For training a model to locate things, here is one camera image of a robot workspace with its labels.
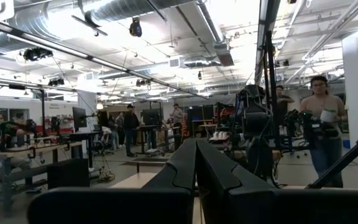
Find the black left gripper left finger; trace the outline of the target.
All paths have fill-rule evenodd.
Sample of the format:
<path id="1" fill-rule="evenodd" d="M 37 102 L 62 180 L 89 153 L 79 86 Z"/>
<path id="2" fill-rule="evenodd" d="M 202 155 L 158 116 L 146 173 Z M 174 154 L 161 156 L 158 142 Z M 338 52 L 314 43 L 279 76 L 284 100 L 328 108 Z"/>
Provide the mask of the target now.
<path id="1" fill-rule="evenodd" d="M 35 198 L 28 224 L 190 224 L 196 144 L 186 141 L 140 188 L 61 187 Z"/>

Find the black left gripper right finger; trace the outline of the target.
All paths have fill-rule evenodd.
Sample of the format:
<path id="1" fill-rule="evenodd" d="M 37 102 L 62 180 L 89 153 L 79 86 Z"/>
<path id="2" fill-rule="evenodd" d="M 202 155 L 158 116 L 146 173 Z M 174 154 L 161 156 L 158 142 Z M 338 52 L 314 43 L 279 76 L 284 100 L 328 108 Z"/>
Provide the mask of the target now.
<path id="1" fill-rule="evenodd" d="M 197 148 L 206 223 L 358 224 L 358 190 L 278 189 L 206 141 Z"/>

